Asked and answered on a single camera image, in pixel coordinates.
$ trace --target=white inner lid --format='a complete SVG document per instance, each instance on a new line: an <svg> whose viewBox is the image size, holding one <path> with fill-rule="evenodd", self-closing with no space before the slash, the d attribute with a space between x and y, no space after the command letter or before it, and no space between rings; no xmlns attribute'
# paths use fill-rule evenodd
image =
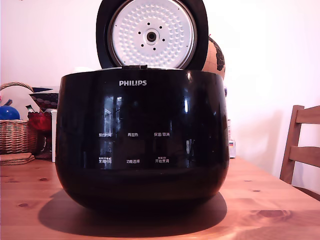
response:
<svg viewBox="0 0 320 240"><path fill-rule="evenodd" d="M186 7L174 0L132 0L117 13L111 45L121 65L182 68L196 47L197 30Z"/></svg>

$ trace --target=rice cooker lid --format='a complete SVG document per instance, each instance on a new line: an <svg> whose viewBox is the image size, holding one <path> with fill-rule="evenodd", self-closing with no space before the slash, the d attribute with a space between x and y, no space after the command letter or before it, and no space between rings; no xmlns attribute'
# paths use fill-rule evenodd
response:
<svg viewBox="0 0 320 240"><path fill-rule="evenodd" d="M201 0L103 0L96 43L102 68L202 70L208 52L206 9Z"/></svg>

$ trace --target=cork mat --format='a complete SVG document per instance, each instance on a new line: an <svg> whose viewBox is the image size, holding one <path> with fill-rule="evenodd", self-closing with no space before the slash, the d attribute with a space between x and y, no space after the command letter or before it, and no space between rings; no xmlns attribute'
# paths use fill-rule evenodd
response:
<svg viewBox="0 0 320 240"><path fill-rule="evenodd" d="M35 159L31 153L0 155L0 166L27 164Z"/></svg>

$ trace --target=wooden table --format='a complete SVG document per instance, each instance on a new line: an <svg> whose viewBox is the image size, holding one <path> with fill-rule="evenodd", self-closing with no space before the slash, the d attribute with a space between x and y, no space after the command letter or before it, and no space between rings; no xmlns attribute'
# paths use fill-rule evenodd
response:
<svg viewBox="0 0 320 240"><path fill-rule="evenodd" d="M111 217L63 191L54 163L1 167L1 240L320 240L320 202L242 159L193 214Z"/></svg>

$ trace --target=chair slat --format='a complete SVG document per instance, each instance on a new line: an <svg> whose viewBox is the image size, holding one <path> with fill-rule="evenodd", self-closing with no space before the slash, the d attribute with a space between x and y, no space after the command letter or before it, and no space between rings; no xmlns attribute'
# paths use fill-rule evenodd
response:
<svg viewBox="0 0 320 240"><path fill-rule="evenodd" d="M299 124L320 124L320 106L298 110L295 122Z"/></svg>
<svg viewBox="0 0 320 240"><path fill-rule="evenodd" d="M320 168L320 147L292 146L290 150L289 159L292 161L309 164Z"/></svg>

